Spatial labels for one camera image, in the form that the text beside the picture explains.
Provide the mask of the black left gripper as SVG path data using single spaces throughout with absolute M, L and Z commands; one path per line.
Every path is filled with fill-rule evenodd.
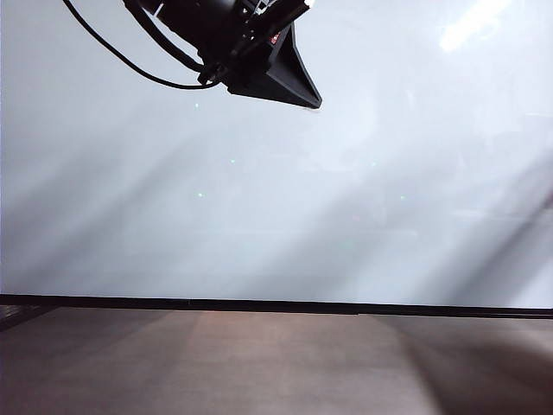
M 181 62 L 201 84 L 309 109 L 322 104 L 296 46 L 295 20 L 311 1 L 173 1 L 172 32 L 194 47 Z

